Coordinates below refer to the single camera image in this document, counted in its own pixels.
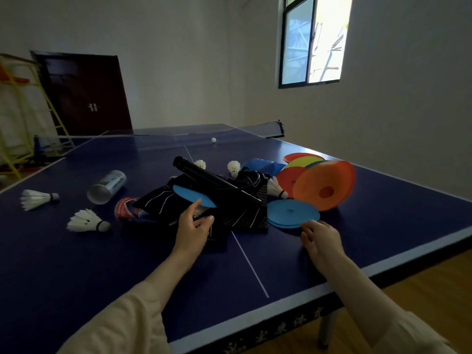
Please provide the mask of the person's left hand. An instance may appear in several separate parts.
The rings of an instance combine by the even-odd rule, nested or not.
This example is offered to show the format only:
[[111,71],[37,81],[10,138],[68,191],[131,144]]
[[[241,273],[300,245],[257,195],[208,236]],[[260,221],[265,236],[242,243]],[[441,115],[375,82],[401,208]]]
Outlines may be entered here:
[[173,254],[196,259],[202,252],[209,234],[202,234],[196,229],[197,220],[193,219],[201,200],[192,203],[179,217],[178,229],[173,247]]

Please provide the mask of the person's left forearm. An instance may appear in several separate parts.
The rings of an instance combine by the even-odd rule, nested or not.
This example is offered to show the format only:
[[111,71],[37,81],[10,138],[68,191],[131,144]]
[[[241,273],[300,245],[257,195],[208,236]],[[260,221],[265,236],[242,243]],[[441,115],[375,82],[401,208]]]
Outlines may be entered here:
[[57,354],[172,354],[162,311],[199,252],[177,249],[74,333]]

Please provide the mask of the person's right forearm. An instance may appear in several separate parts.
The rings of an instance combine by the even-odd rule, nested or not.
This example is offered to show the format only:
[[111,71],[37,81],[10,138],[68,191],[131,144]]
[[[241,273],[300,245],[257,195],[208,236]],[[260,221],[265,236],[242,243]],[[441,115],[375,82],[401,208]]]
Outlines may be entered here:
[[373,354],[457,354],[450,343],[377,287],[344,254],[315,261]]

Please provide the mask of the blue flat marker disc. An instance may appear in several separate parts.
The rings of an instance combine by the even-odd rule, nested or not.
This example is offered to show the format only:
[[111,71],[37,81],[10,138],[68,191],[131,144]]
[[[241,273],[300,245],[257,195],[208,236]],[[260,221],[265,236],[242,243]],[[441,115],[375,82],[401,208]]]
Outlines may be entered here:
[[296,214],[288,214],[288,215],[267,215],[268,222],[278,228],[286,228],[286,229],[293,229],[298,228],[304,222],[308,222],[310,220],[317,220],[319,217],[309,216],[309,215],[296,215]]
[[296,215],[309,215],[309,216],[317,216],[319,217],[317,220],[321,218],[321,214],[319,211],[310,203],[302,202],[294,199],[286,199],[286,200],[276,200],[268,203],[267,206],[267,215],[288,215],[288,214],[296,214]]
[[180,196],[181,198],[194,203],[198,200],[201,200],[200,205],[207,208],[216,208],[217,205],[211,200],[211,198],[201,192],[197,192],[195,190],[191,190],[179,185],[174,184],[172,186],[173,191],[175,194]]

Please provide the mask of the black white-striped fabric bag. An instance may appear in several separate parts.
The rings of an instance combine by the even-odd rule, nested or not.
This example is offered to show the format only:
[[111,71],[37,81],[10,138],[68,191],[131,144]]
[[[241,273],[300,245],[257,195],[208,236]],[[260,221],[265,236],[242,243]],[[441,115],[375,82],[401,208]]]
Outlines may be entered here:
[[208,196],[216,205],[212,208],[204,205],[204,200],[202,200],[193,216],[194,220],[207,216],[214,217],[207,243],[224,240],[232,230],[245,233],[266,233],[269,179],[269,174],[250,171],[246,167],[240,170],[235,179],[226,179],[237,188],[241,188],[260,200],[260,205],[243,201],[235,190],[207,188],[187,175],[180,175],[171,178],[166,185],[130,201],[127,209],[136,220],[142,219],[144,222],[173,226],[181,213],[195,202],[195,200],[189,201],[179,196],[173,189],[177,185]]

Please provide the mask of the orange cone marker disc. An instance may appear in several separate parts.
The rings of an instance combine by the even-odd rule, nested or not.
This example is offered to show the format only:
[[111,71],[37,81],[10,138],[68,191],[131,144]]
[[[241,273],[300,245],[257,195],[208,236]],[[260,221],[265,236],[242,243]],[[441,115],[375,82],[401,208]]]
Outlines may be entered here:
[[298,177],[293,186],[293,198],[325,212],[347,199],[355,180],[356,172],[351,163],[344,160],[322,161]]

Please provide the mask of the red cone marker disc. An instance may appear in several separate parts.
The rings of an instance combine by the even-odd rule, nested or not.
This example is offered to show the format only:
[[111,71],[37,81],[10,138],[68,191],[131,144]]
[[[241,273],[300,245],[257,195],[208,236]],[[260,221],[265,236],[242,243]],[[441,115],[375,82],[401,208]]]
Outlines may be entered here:
[[285,167],[281,170],[275,178],[277,179],[280,187],[287,192],[288,198],[293,198],[293,187],[297,179],[307,170],[305,167],[292,166]]
[[320,155],[312,154],[312,153],[306,153],[306,152],[296,152],[296,153],[287,154],[283,157],[283,160],[286,163],[290,163],[291,161],[294,161],[296,159],[303,158],[303,157],[315,157],[317,159],[325,160],[325,158],[323,158]]

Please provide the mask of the yellow cone marker disc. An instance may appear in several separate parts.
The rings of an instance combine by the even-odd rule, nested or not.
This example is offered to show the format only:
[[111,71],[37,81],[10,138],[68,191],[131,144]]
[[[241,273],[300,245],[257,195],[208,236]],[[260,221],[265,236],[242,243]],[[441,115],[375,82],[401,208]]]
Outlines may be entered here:
[[321,158],[319,156],[303,156],[288,162],[287,165],[284,167],[284,170],[291,167],[306,168],[307,166],[310,166],[310,164],[314,164],[316,162],[324,160],[324,158]]

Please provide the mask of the blue cone marker disc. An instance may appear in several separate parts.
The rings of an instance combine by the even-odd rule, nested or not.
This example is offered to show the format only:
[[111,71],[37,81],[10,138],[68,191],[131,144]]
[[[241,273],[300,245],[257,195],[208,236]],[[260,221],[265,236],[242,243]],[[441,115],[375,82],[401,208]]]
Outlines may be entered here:
[[262,172],[268,172],[267,170],[264,170],[264,169],[272,166],[273,164],[275,164],[274,161],[253,158],[253,159],[245,161],[241,165],[241,169],[246,168],[248,171],[260,172],[262,170]]
[[270,178],[276,176],[286,167],[286,164],[273,162],[270,164],[264,165],[261,169],[257,170],[258,173],[267,174]]

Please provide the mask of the table tennis net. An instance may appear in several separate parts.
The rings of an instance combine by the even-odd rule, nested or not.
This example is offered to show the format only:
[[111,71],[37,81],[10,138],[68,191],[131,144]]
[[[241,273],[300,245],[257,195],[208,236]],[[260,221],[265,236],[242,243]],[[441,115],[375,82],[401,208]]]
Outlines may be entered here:
[[124,145],[142,150],[184,146],[218,145],[247,142],[252,139],[280,139],[286,135],[284,124],[278,121],[237,128],[227,124],[181,125],[160,128],[110,130],[100,135],[34,135],[33,154],[53,156],[56,151],[65,156],[74,148],[92,142],[93,145]]

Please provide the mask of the grey table leg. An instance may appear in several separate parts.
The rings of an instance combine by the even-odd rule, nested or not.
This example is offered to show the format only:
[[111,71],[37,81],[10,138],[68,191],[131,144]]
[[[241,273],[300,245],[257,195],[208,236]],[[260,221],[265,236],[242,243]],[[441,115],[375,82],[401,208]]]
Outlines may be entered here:
[[320,327],[318,330],[318,347],[322,350],[327,350],[331,339],[333,338],[336,321],[340,309],[335,310],[321,318]]

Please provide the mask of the white shuttlecock tube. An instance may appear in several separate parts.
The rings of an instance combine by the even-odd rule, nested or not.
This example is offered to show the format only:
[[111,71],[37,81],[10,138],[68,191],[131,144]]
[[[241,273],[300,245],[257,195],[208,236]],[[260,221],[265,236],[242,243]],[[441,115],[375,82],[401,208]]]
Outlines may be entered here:
[[87,199],[95,205],[109,202],[127,182],[127,176],[119,170],[110,171],[87,191]]

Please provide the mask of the dark brown double door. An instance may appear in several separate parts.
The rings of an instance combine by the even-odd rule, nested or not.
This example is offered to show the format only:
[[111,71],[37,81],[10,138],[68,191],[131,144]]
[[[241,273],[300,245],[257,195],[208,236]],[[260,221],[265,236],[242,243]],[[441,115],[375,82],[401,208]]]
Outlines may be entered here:
[[132,130],[116,55],[30,51],[40,82],[72,136]]

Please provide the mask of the black framed window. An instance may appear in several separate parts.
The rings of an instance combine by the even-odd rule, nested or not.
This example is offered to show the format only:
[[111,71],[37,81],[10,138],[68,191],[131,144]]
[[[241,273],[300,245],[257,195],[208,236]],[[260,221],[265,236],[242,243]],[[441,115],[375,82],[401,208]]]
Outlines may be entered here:
[[353,0],[281,0],[279,88],[338,83]]

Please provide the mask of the yellow metal climbing frame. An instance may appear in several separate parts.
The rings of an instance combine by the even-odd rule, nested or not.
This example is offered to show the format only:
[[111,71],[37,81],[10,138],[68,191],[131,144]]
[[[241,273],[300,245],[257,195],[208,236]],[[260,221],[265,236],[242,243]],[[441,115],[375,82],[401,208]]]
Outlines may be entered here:
[[0,53],[0,177],[22,179],[75,148],[33,60]]

